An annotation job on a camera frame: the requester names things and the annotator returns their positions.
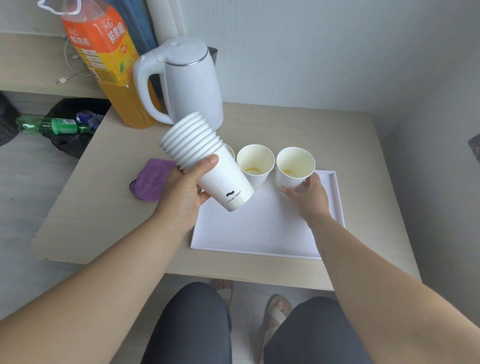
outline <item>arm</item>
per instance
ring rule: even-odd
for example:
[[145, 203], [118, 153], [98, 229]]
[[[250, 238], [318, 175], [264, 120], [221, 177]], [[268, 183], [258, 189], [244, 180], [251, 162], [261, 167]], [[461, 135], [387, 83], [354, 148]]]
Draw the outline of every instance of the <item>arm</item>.
[[162, 278], [207, 193], [210, 156], [172, 170], [147, 221], [82, 270], [0, 322], [0, 363], [109, 363]]
[[480, 329], [338, 224], [320, 178], [284, 190], [312, 230], [345, 315], [376, 363], [478, 363]]

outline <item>white kettle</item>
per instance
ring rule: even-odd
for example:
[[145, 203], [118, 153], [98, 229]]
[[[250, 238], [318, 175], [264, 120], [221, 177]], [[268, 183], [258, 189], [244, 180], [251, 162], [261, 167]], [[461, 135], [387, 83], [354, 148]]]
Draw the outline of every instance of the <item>white kettle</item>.
[[[148, 77], [160, 74], [168, 115], [158, 111], [150, 100]], [[175, 124], [193, 112], [200, 112], [216, 130], [223, 122], [220, 86], [212, 56], [197, 38], [177, 36], [142, 55], [133, 68], [138, 96], [152, 117]]]

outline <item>leg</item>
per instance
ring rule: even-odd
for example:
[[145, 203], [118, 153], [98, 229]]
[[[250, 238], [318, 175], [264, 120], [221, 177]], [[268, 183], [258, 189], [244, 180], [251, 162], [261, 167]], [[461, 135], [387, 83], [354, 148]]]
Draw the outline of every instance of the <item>leg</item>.
[[141, 364], [230, 364], [231, 330], [227, 305], [215, 288], [188, 284], [163, 310]]
[[371, 363], [340, 304], [314, 297], [299, 304], [264, 349], [265, 364]]

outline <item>table surface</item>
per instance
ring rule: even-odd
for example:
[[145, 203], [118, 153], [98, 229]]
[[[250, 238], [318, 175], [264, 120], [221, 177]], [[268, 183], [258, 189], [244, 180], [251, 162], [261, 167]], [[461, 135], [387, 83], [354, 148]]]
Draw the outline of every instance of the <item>table surface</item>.
[[[235, 152], [264, 144], [276, 155], [300, 146], [317, 168], [337, 172], [345, 224], [378, 254], [420, 279], [380, 143], [365, 113], [224, 104], [217, 133]], [[38, 232], [39, 258], [88, 263], [131, 231], [155, 208], [130, 190], [170, 126], [129, 128], [111, 108]], [[191, 233], [168, 273], [331, 290], [322, 261], [193, 250]]]
[[[75, 76], [63, 85], [55, 83], [73, 74], [59, 36], [0, 33], [0, 49], [0, 90], [106, 98], [94, 77]], [[83, 67], [79, 61], [71, 63], [79, 70]]]

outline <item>plastic bottle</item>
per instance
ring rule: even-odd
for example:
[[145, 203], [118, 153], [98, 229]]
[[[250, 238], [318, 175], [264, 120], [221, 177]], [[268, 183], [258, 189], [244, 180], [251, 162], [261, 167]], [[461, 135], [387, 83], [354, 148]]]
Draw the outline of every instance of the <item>plastic bottle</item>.
[[[64, 0], [63, 26], [87, 68], [119, 113], [132, 128], [145, 129], [157, 121], [144, 109], [133, 83], [138, 53], [117, 11], [102, 0], [83, 0], [78, 14], [68, 14], [77, 0]], [[149, 82], [150, 98], [160, 104]]]
[[88, 124], [77, 123], [72, 119], [20, 116], [16, 122], [20, 132], [25, 134], [74, 135], [92, 131]]

